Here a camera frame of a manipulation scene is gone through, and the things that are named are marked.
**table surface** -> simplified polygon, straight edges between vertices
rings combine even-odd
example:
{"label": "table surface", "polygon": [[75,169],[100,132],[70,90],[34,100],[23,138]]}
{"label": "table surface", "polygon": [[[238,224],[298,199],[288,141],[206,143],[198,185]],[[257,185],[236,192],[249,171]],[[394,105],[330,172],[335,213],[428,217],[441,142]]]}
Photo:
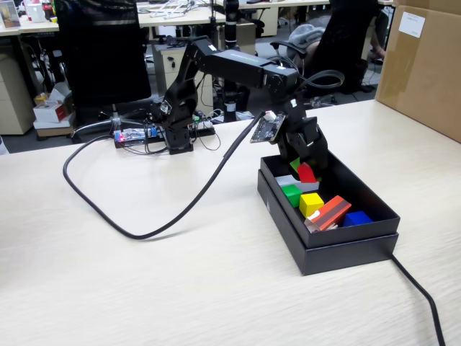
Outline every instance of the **table surface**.
{"label": "table surface", "polygon": [[[139,14],[139,24],[141,27],[158,27],[160,25],[196,25],[210,22],[211,11],[209,7],[197,7],[187,12],[183,17],[164,19],[163,17],[152,18],[150,14]],[[59,31],[59,26],[51,22],[33,23],[27,20],[26,16],[21,17],[21,27],[5,29],[0,27],[0,36],[21,35],[35,32],[54,32]],[[225,15],[216,13],[216,22],[224,23]]]}
{"label": "table surface", "polygon": [[[378,0],[379,4],[385,6],[394,5],[393,0]],[[223,5],[224,0],[217,0],[217,4]],[[313,6],[313,5],[328,5],[329,0],[282,0],[277,2],[259,2],[257,4],[238,5],[239,9],[269,9],[272,7],[292,7],[292,6]]]}
{"label": "table surface", "polygon": [[[447,344],[461,345],[461,145],[376,101],[308,114],[401,216],[395,255],[434,297]],[[133,156],[95,143],[69,174],[145,233],[192,200],[247,124],[217,126],[217,151],[198,141],[188,154]],[[391,261],[300,275],[256,190],[259,158],[276,146],[247,138],[188,215],[141,242],[67,185],[75,149],[0,156],[1,345],[437,343],[428,303]]]}

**robotic arm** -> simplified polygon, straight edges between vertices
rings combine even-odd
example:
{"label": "robotic arm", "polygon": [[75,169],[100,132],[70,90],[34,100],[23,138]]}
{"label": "robotic arm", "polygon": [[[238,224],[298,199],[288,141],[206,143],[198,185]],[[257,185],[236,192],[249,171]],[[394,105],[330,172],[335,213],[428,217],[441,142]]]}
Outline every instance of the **robotic arm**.
{"label": "robotic arm", "polygon": [[198,71],[246,86],[265,88],[271,111],[285,119],[272,144],[279,146],[286,161],[300,157],[311,166],[324,169],[328,145],[317,118],[305,116],[303,103],[295,98],[298,72],[273,61],[250,56],[236,50],[217,50],[205,37],[189,41],[176,80],[167,90],[160,107],[151,105],[153,123],[165,130],[170,154],[193,150],[188,125],[197,107]]}

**green block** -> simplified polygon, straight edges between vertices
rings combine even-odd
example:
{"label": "green block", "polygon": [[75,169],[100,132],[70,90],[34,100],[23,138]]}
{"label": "green block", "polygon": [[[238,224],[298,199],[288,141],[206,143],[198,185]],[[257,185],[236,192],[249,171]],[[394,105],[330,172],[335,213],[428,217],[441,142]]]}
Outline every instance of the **green block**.
{"label": "green block", "polygon": [[296,187],[296,185],[284,186],[282,187],[282,191],[284,192],[285,196],[287,196],[293,207],[297,208],[300,206],[300,197],[302,192]]}
{"label": "green block", "polygon": [[300,158],[290,162],[290,166],[297,172],[297,168],[301,165]]}

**colored block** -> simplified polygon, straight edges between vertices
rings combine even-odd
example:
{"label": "colored block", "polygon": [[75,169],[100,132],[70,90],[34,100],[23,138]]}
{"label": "colored block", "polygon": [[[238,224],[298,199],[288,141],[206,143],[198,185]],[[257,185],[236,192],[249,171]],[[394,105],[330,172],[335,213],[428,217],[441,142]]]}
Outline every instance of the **colored block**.
{"label": "colored block", "polygon": [[298,189],[295,185],[287,185],[282,187],[282,191],[285,196],[287,196],[293,207],[300,206],[300,196],[302,194],[300,189]]}
{"label": "colored block", "polygon": [[305,162],[297,167],[297,175],[300,176],[301,182],[317,182],[317,180],[315,180],[314,172],[312,172],[312,168],[310,168],[310,166]]}
{"label": "colored block", "polygon": [[368,217],[363,211],[356,211],[355,213],[346,214],[344,217],[343,227],[364,225],[366,223],[372,223],[372,219]]}
{"label": "colored block", "polygon": [[296,180],[292,175],[282,175],[281,177],[276,177],[275,180],[280,187],[287,185],[296,185],[302,193],[317,191],[319,182],[300,182]]}
{"label": "colored block", "polygon": [[323,201],[316,193],[301,195],[300,210],[305,218],[312,215],[316,210],[323,206]]}
{"label": "colored block", "polygon": [[295,172],[297,172],[297,168],[298,168],[298,166],[300,164],[301,164],[301,162],[300,162],[299,157],[296,160],[290,162],[290,166],[291,166],[291,168],[293,168],[295,170]]}
{"label": "colored block", "polygon": [[340,196],[336,196],[329,200],[322,208],[319,208],[307,217],[304,224],[310,233],[326,231],[331,229],[332,225],[338,224],[338,221],[350,207],[351,203]]}

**yellow block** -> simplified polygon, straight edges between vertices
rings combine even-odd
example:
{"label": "yellow block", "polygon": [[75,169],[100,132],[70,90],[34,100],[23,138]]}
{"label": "yellow block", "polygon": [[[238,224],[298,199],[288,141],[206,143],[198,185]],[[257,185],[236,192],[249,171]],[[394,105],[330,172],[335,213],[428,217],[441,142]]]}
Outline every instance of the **yellow block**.
{"label": "yellow block", "polygon": [[322,207],[323,201],[316,193],[306,193],[305,195],[301,195],[300,210],[305,218],[308,218]]}

